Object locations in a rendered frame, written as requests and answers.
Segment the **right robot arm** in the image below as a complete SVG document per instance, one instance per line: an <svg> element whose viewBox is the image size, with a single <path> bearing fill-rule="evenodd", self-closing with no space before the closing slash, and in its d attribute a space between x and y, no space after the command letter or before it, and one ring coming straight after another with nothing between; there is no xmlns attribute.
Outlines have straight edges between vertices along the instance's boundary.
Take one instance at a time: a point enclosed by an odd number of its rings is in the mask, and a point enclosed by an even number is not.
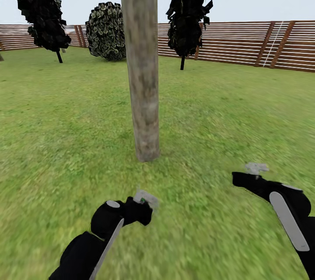
<svg viewBox="0 0 315 280"><path fill-rule="evenodd" d="M249 162L245 173L233 172L232 184L246 188L270 202L282 223L310 280L315 280L315 216L303 190L281 182L267 181L259 174L267 164Z"/></svg>

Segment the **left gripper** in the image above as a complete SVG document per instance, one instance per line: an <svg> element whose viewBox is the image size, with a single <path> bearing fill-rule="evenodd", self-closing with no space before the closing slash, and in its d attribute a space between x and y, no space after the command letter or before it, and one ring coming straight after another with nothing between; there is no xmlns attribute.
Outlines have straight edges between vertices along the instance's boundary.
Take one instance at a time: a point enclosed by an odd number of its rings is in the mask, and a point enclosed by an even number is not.
<svg viewBox="0 0 315 280"><path fill-rule="evenodd" d="M141 222L144 226L148 225L152 216L153 210L144 204L137 204L133 197L128 197L126 202L130 204L133 208L133 220L131 223L135 221Z"/></svg>

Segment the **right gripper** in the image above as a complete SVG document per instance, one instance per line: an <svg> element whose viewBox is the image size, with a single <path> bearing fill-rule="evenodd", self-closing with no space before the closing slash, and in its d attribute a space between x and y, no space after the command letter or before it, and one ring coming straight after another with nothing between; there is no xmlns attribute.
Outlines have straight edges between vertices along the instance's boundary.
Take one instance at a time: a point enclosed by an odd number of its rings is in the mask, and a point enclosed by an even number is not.
<svg viewBox="0 0 315 280"><path fill-rule="evenodd" d="M261 179L263 179L261 175L233 172L232 184L238 187L246 188L252 193L257 194L255 191L255 184Z"/></svg>

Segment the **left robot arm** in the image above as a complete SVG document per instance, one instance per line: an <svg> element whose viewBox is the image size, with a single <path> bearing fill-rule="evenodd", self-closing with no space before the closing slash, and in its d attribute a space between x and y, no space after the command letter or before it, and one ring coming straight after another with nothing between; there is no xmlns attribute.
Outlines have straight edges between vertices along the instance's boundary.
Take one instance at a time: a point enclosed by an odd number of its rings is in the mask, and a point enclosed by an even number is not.
<svg viewBox="0 0 315 280"><path fill-rule="evenodd" d="M127 203L105 201L92 217L91 233L85 231L69 243L60 266L48 280L94 280L122 227L135 221L149 224L153 210L144 201L153 206L160 204L157 197L143 189L129 196Z"/></svg>

